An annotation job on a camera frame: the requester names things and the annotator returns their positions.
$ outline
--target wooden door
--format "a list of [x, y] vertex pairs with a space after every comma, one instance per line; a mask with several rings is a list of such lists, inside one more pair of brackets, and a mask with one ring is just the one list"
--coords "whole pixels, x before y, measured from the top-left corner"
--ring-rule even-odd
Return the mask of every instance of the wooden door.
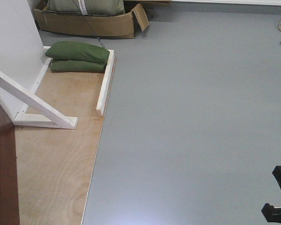
[[0, 106], [0, 225], [19, 225], [14, 125]]

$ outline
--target green pillow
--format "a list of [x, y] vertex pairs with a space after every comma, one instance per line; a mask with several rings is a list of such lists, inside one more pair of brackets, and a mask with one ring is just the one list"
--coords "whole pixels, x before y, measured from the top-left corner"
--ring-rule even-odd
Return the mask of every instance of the green pillow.
[[[84, 3], [89, 15], [121, 15], [125, 13], [123, 0], [84, 0]], [[47, 10], [59, 13], [81, 13], [78, 0], [49, 0]]]
[[106, 63], [94, 63], [79, 60], [53, 60], [50, 70], [53, 72], [104, 72]]
[[106, 63], [109, 51], [99, 46], [75, 41], [60, 41], [52, 45], [46, 56], [57, 60], [83, 60]]

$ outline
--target gray floor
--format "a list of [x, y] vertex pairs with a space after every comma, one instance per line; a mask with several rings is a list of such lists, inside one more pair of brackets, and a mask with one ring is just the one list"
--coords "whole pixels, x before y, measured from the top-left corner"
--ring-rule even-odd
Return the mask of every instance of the gray floor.
[[[117, 65], [83, 225], [265, 225], [281, 204], [279, 15], [155, 12]], [[95, 39], [40, 32], [44, 45]]]

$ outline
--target plywood floor panel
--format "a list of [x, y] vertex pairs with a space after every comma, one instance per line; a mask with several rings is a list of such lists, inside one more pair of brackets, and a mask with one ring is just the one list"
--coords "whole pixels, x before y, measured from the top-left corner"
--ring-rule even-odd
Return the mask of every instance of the plywood floor panel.
[[81, 224], [103, 123], [96, 116], [102, 79], [49, 71], [37, 95], [78, 117], [77, 129], [16, 127], [21, 225]]

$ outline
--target open cardboard box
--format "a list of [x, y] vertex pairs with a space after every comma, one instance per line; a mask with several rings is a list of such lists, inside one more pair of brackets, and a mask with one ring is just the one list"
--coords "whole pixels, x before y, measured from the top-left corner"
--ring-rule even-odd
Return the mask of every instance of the open cardboard box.
[[134, 38], [137, 25], [140, 25], [142, 31], [149, 26], [140, 3], [126, 14], [109, 17], [55, 14], [44, 11], [45, 7], [46, 2], [43, 0], [36, 5], [33, 9], [35, 19], [41, 30], [56, 33], [83, 36], [94, 36], [95, 33], [100, 37]]

